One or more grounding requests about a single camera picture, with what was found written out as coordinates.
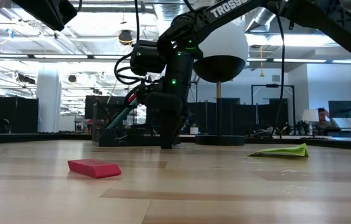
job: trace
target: table lamp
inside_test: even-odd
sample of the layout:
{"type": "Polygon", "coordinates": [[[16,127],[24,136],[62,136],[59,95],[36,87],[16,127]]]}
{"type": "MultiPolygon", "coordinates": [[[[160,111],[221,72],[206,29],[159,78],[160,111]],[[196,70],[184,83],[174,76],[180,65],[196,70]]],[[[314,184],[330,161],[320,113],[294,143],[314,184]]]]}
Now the table lamp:
{"type": "Polygon", "coordinates": [[[309,110],[309,109],[304,110],[301,120],[309,122],[309,126],[308,126],[309,133],[308,134],[312,135],[311,122],[319,122],[318,110],[309,110]]]}

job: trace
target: spherical lamp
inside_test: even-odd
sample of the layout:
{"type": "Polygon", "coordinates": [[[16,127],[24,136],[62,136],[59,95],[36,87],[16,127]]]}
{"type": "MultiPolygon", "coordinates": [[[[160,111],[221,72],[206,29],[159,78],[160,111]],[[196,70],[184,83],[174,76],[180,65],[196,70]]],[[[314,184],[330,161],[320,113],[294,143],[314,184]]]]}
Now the spherical lamp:
{"type": "Polygon", "coordinates": [[[245,67],[249,54],[243,29],[232,22],[213,31],[199,48],[204,58],[194,63],[194,71],[212,83],[235,78],[245,67]]]}

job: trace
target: ceiling light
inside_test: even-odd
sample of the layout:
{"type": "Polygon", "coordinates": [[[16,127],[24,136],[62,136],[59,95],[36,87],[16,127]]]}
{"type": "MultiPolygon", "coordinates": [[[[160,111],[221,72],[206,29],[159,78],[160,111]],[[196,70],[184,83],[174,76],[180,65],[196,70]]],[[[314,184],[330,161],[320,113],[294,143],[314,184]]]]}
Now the ceiling light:
{"type": "Polygon", "coordinates": [[[87,55],[34,55],[35,58],[88,59],[87,55]]]}
{"type": "Polygon", "coordinates": [[[332,63],[351,63],[351,60],[333,60],[332,63]]]}
{"type": "Polygon", "coordinates": [[[266,62],[267,58],[248,58],[248,62],[266,62]]]}
{"type": "MultiPolygon", "coordinates": [[[[282,62],[281,58],[275,58],[274,62],[282,62]]],[[[325,63],[326,60],[320,59],[285,59],[285,62],[292,62],[292,63],[325,63]]]]}
{"type": "Polygon", "coordinates": [[[94,55],[95,59],[120,59],[123,55],[94,55]]]}
{"type": "Polygon", "coordinates": [[[118,41],[122,45],[130,45],[133,43],[133,37],[131,36],[131,30],[122,30],[118,35],[118,41]]]}
{"type": "MultiPolygon", "coordinates": [[[[284,38],[285,45],[291,47],[320,47],[327,44],[334,44],[334,41],[326,35],[286,34],[284,38]]],[[[272,35],[268,39],[267,44],[282,46],[282,37],[280,35],[272,35]]]]}
{"type": "Polygon", "coordinates": [[[105,72],[102,72],[102,74],[100,74],[99,78],[100,78],[101,81],[105,81],[106,80],[105,72]]]}
{"type": "Polygon", "coordinates": [[[0,54],[0,58],[28,58],[28,56],[21,54],[0,54]]]}
{"type": "Polygon", "coordinates": [[[67,90],[92,90],[93,87],[62,87],[67,90]]]}
{"type": "Polygon", "coordinates": [[[23,88],[22,86],[0,86],[2,89],[10,89],[10,88],[23,88]]]}
{"type": "Polygon", "coordinates": [[[77,78],[75,75],[69,75],[69,78],[68,78],[69,82],[71,83],[75,83],[77,81],[77,78]]]}

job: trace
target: person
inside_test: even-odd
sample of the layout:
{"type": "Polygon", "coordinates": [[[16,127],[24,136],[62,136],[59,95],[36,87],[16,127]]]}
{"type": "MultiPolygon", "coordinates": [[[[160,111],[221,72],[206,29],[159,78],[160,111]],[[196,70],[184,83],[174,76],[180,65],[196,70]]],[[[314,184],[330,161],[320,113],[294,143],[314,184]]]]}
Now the person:
{"type": "Polygon", "coordinates": [[[329,116],[329,112],[324,108],[318,108],[318,116],[319,122],[313,122],[313,126],[317,129],[317,131],[323,131],[326,128],[339,128],[339,125],[336,121],[329,116]]]}

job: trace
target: computer monitor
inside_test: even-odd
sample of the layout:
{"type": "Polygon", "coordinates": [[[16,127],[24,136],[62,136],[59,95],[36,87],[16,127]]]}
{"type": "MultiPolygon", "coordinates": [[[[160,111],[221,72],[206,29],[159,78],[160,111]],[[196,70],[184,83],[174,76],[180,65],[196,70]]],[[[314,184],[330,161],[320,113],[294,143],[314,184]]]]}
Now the computer monitor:
{"type": "Polygon", "coordinates": [[[329,101],[331,118],[351,118],[351,101],[329,101]]]}

